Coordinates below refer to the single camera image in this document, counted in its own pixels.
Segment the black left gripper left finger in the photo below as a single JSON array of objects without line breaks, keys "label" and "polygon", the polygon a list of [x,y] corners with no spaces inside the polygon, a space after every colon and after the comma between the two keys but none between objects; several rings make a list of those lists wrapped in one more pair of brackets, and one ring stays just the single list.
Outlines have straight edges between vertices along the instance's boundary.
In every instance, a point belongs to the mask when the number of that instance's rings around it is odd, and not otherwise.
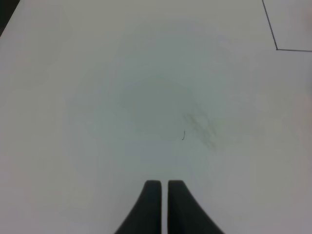
[{"label": "black left gripper left finger", "polygon": [[162,187],[158,180],[147,180],[116,234],[161,234]]}]

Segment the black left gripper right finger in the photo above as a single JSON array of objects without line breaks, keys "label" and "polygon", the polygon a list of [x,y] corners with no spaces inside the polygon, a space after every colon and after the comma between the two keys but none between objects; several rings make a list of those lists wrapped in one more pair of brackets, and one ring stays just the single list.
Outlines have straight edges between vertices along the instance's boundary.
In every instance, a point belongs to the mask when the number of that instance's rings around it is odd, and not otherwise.
[{"label": "black left gripper right finger", "polygon": [[169,234],[223,233],[182,180],[168,181],[167,231]]}]

